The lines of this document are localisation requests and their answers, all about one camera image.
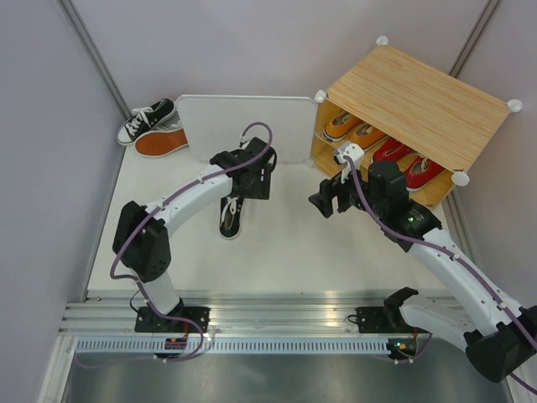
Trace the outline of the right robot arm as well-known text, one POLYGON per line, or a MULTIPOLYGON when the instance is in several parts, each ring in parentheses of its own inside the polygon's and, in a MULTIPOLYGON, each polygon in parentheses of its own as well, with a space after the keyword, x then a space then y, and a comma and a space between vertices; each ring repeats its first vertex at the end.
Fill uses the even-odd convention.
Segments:
POLYGON ((412 200, 394 162, 375 162, 364 181, 353 165, 325 179, 309 197, 323 217, 350 207, 370 214, 383 234, 421 262, 462 306, 457 313, 404 287, 383 302, 381 321, 393 332, 416 328, 465 353, 485 379, 499 383, 536 355, 536 309, 503 293, 455 245, 441 221, 412 200))

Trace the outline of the red sneaker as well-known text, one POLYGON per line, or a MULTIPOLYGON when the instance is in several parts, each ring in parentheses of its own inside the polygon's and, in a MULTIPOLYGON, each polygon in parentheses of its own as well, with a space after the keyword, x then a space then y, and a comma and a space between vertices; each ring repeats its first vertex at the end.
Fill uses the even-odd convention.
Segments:
POLYGON ((404 172, 407 190, 411 192, 421 190, 444 170, 435 161, 426 157, 417 156, 404 172))
POLYGON ((377 161, 392 161, 398 162, 403 157, 412 154, 414 151, 407 145, 399 142, 396 139, 386 140, 380 148, 378 148, 372 157, 372 162, 377 161))

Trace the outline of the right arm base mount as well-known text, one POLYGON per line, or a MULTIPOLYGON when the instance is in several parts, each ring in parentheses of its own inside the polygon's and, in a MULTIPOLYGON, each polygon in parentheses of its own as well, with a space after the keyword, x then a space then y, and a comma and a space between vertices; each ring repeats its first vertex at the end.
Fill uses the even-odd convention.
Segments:
POLYGON ((387 306, 359 306, 346 319, 360 334, 395 334, 406 329, 399 312, 387 306))

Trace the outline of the grey sneaker orange sole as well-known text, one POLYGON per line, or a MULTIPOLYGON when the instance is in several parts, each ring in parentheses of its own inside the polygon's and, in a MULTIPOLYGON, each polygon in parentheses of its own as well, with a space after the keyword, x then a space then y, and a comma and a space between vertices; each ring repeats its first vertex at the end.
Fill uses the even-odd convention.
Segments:
POLYGON ((172 154, 187 145, 184 129, 158 129, 140 136, 134 142, 134 149, 144 157, 158 158, 172 154))

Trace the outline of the black sneaker white laces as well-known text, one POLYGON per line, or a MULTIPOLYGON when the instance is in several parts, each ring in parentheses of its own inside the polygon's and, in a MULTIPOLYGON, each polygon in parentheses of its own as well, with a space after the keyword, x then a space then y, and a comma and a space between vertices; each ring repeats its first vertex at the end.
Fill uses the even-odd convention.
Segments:
POLYGON ((162 98, 148 107, 134 108, 132 116, 117 131, 117 142, 129 146, 143 134, 170 120, 175 113, 175 103, 169 98, 162 98))

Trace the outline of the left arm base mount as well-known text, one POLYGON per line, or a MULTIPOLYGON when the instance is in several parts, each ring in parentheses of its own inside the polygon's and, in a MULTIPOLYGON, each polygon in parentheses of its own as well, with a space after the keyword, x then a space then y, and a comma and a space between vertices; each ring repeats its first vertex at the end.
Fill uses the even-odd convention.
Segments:
POLYGON ((211 309, 207 306, 186 306, 182 299, 179 305, 167 314, 158 316, 149 306, 135 307, 133 297, 129 306, 136 313, 135 332, 199 334, 207 331, 211 309))

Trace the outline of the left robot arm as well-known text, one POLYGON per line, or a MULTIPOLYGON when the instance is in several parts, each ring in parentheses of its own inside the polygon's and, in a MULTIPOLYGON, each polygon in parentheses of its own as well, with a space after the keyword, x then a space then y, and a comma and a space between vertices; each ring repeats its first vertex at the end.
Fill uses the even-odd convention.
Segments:
POLYGON ((237 212, 241 199, 267 200, 275 150, 254 137, 233 151, 222 151, 206 168, 180 189, 157 201, 130 201, 121 210, 112 241, 116 255, 111 267, 114 280, 123 279, 122 264, 154 311, 154 323, 164 332, 175 332, 183 322, 182 300, 167 274, 172 262, 169 240, 197 213, 214 202, 223 202, 221 220, 237 212))

